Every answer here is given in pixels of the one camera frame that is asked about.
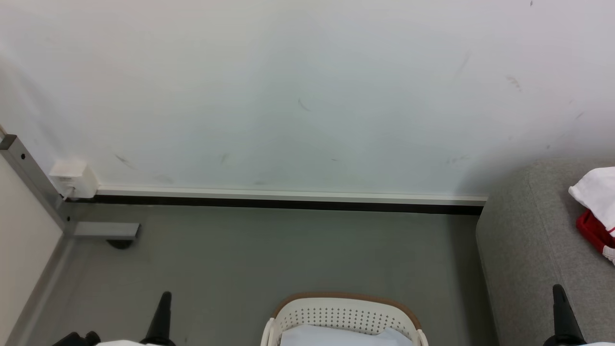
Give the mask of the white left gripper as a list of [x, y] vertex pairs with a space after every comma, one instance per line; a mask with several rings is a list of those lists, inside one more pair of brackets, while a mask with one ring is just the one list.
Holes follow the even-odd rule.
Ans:
[[146, 337], [140, 341], [112, 340], [101, 342], [96, 346], [175, 346], [171, 341], [171, 304], [172, 294], [165, 291], [161, 298]]

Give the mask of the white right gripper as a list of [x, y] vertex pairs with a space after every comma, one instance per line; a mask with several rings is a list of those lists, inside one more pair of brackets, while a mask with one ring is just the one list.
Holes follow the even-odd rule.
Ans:
[[612, 342], [587, 343], [578, 326], [564, 287], [555, 284], [552, 287], [552, 294], [554, 335], [545, 340], [543, 346], [615, 346]]

